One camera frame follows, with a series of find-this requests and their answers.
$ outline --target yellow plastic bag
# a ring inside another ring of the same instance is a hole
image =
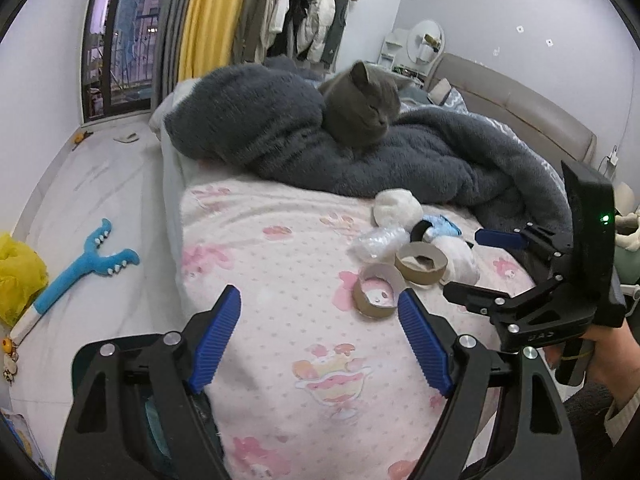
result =
[[[1,233],[0,318],[14,326],[47,283],[47,266],[42,259],[27,244]]]

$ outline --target person's hand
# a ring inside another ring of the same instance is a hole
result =
[[[620,328],[592,325],[582,338],[596,343],[587,380],[604,384],[621,410],[640,388],[640,345],[626,321]],[[561,352],[560,345],[545,348],[549,366],[558,365]]]

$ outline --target gray fluffy blanket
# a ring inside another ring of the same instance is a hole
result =
[[[231,66],[197,83],[165,125],[183,155],[218,156],[264,179],[368,198],[402,187],[421,203],[468,206],[489,229],[527,221],[571,229],[566,199],[544,168],[487,123],[424,108],[401,115],[380,144],[353,150],[322,129],[323,107],[296,74]]]

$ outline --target blue gripper pad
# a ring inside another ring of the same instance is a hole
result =
[[[450,372],[454,368],[456,333],[443,317],[429,314],[410,289],[400,294],[398,317],[429,386],[450,397],[455,388]]]
[[[240,319],[240,305],[240,291],[228,286],[213,307],[213,319],[193,353],[193,371],[188,384],[194,394],[199,394],[213,380]]]
[[[475,238],[479,245],[500,249],[523,251],[529,245],[527,239],[519,233],[505,233],[489,229],[478,229]]]

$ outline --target cat's face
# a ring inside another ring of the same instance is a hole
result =
[[[350,103],[346,103],[362,124],[363,135],[353,139],[353,146],[367,146],[378,142],[386,135],[391,124],[400,113],[398,88],[391,76],[357,62],[349,74],[353,92]]]

